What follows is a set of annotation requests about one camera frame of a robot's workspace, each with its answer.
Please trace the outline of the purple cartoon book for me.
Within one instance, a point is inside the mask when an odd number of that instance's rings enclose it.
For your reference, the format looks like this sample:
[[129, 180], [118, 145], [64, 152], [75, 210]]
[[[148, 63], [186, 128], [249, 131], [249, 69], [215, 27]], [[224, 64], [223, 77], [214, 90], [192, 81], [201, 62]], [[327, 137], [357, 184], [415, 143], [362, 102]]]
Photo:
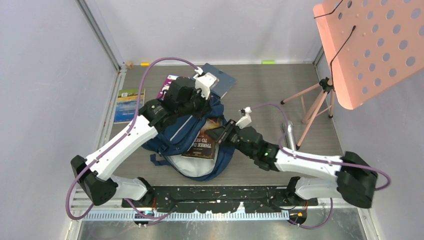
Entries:
[[168, 75], [166, 80], [163, 82], [162, 87], [161, 87], [159, 93], [157, 94], [156, 98], [163, 100], [164, 97], [165, 97], [165, 94], [169, 90], [171, 82], [176, 80], [178, 77], [179, 77], [178, 75], [172, 75], [172, 74]]

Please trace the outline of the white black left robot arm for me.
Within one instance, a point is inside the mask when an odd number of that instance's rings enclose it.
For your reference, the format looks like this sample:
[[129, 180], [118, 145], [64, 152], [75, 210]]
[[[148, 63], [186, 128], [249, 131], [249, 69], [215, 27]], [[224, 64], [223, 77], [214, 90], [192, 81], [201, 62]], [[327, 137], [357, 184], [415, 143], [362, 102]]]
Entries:
[[177, 119], [191, 115], [202, 118], [211, 110], [211, 88], [218, 79], [207, 73], [194, 79], [178, 77], [163, 98], [149, 100], [135, 118], [112, 140], [87, 157], [71, 160], [77, 183], [95, 206], [112, 198], [132, 199], [141, 207], [153, 202], [153, 193], [140, 178], [114, 176], [117, 167], [135, 150], [162, 133]]

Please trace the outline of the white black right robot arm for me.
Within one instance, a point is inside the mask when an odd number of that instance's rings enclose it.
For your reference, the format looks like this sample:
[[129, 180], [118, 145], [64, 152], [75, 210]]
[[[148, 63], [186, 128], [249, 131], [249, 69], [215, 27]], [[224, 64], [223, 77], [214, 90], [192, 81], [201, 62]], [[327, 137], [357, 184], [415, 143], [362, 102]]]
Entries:
[[291, 205], [313, 198], [340, 198], [358, 208], [372, 206], [377, 169], [355, 152], [347, 151], [343, 156], [299, 152], [265, 141], [252, 126], [240, 128], [234, 121], [205, 133], [222, 147], [234, 147], [262, 170], [310, 176], [299, 178], [286, 190], [285, 198]]

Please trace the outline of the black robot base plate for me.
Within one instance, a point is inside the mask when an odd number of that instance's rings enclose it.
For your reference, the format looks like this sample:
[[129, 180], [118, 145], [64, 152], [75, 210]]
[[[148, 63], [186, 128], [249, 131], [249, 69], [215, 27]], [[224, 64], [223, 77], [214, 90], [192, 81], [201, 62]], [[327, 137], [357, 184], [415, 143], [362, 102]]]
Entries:
[[303, 200], [280, 185], [180, 185], [154, 186], [146, 200], [133, 201], [137, 208], [160, 213], [234, 213], [244, 207], [246, 213], [277, 213], [294, 207], [317, 206], [317, 198]]

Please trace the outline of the dark Three Days book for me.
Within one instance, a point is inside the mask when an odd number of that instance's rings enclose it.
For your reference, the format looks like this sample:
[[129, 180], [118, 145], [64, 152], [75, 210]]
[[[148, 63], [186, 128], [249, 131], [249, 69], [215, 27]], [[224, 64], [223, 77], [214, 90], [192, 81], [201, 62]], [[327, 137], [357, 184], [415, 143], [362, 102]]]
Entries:
[[182, 154], [184, 158], [213, 160], [219, 150], [217, 143], [206, 134], [206, 130], [221, 127], [222, 117], [210, 117], [200, 129], [191, 147]]

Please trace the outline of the blue green landscape book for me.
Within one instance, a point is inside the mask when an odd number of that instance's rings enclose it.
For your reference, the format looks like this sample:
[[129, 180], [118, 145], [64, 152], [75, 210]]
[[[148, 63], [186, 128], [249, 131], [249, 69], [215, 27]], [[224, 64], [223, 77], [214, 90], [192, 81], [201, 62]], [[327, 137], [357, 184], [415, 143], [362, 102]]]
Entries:
[[114, 124], [129, 123], [134, 118], [137, 106], [137, 88], [121, 89], [117, 95]]

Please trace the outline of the navy blue backpack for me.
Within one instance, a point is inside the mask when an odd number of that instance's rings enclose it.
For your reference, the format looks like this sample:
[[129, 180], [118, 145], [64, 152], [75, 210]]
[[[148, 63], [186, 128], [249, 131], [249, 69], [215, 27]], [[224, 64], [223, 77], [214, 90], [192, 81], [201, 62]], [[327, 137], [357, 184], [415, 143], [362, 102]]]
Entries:
[[212, 160], [182, 156], [192, 146], [208, 118], [222, 117], [222, 124], [227, 123], [221, 101], [212, 97], [210, 106], [211, 112], [203, 119], [191, 115], [180, 117], [174, 125], [144, 143], [142, 145], [144, 149], [164, 157], [163, 160], [156, 160], [156, 157], [152, 156], [150, 161], [155, 166], [171, 166], [193, 181], [205, 182], [219, 176], [232, 160], [234, 147], [218, 145], [218, 152]]

